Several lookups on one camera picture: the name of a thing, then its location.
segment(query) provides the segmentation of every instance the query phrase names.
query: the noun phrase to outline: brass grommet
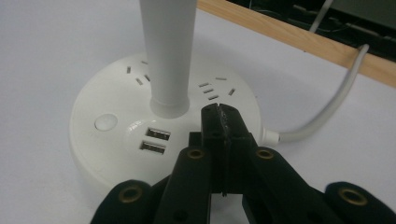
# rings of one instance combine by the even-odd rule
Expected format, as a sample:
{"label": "brass grommet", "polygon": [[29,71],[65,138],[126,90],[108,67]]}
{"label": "brass grommet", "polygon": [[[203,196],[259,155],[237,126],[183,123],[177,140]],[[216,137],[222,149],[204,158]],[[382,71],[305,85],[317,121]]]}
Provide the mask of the brass grommet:
{"label": "brass grommet", "polygon": [[119,200],[122,203],[134,203],[142,196],[143,190],[137,186],[132,185],[120,191]]}
{"label": "brass grommet", "polygon": [[338,190],[338,195],[340,195],[344,201],[357,206],[364,206],[368,203],[367,198],[355,189],[340,188]]}
{"label": "brass grommet", "polygon": [[194,160],[201,159],[205,153],[201,149],[192,149],[187,153],[187,156]]}
{"label": "brass grommet", "polygon": [[274,153],[267,149],[259,149],[256,151],[256,155],[265,160],[271,160],[274,157]]}

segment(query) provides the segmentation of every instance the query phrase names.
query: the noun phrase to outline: white table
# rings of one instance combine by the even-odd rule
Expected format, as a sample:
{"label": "white table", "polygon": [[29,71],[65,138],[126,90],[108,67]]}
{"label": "white table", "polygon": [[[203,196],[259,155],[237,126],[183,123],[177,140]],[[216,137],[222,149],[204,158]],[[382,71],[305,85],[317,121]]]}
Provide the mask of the white table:
{"label": "white table", "polygon": [[[264,125],[310,120],[346,69],[198,11],[194,49],[257,95]],[[101,199],[71,158],[68,123],[100,69],[144,51],[138,1],[0,2],[0,223],[89,223]],[[311,186],[348,181],[396,210],[396,90],[358,76],[319,132],[278,151]],[[214,197],[212,223],[247,223],[239,198]]]}

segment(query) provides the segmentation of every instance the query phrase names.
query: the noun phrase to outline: white tube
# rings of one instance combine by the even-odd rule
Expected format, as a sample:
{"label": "white tube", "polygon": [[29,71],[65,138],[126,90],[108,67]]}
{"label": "white tube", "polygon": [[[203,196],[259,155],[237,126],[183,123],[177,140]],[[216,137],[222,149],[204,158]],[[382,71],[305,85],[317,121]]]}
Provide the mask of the white tube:
{"label": "white tube", "polygon": [[276,148],[279,143],[279,133],[263,129],[262,131],[262,141],[260,143],[261,147]]}
{"label": "white tube", "polygon": [[189,110],[192,37],[197,0],[140,0],[151,83],[150,106],[165,119]]}
{"label": "white tube", "polygon": [[332,116],[332,114],[337,110],[341,103],[343,103],[344,99],[347,97],[350,89],[352,88],[352,84],[359,72],[359,68],[363,61],[364,55],[367,53],[369,49],[368,45],[363,45],[358,56],[355,59],[355,62],[352,65],[352,68],[348,71],[346,78],[340,86],[339,91],[334,95],[334,97],[330,100],[330,102],[305,126],[302,128],[288,132],[288,133],[280,133],[279,141],[280,142],[291,142],[298,141],[306,138],[307,136],[314,133],[318,130],[324,123]]}
{"label": "white tube", "polygon": [[324,16],[326,15],[331,5],[332,5],[332,0],[326,0],[323,3],[323,6],[320,9],[319,14],[315,18],[314,23],[312,23],[311,28],[309,28],[309,32],[315,33],[317,31],[321,21],[323,20]]}

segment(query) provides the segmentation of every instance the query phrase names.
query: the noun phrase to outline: power strip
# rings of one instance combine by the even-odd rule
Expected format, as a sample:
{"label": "power strip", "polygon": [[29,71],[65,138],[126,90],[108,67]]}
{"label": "power strip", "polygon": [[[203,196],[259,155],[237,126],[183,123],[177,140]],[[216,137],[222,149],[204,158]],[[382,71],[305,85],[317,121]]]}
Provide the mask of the power strip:
{"label": "power strip", "polygon": [[150,106],[145,54],[118,60],[83,88],[70,120],[74,160],[101,195],[120,182],[138,179],[153,185],[170,175],[189,133],[201,131],[201,109],[210,104],[239,110],[257,142],[262,116],[255,95],[233,70],[192,54],[190,109],[176,119],[156,116]]}

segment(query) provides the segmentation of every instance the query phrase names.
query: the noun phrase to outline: usb port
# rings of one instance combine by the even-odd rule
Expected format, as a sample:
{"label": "usb port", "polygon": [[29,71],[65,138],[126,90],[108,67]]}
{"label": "usb port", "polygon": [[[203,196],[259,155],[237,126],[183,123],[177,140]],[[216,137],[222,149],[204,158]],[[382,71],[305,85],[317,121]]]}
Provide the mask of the usb port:
{"label": "usb port", "polygon": [[161,153],[161,154],[163,154],[165,152],[165,147],[155,145],[152,143],[148,143],[148,142],[143,142],[142,146],[140,146],[140,149],[148,150],[148,151],[152,151],[152,152],[156,152],[156,153]]}
{"label": "usb port", "polygon": [[148,128],[148,131],[146,132],[146,136],[155,137],[155,138],[159,138],[159,139],[168,141],[171,134],[166,131]]}

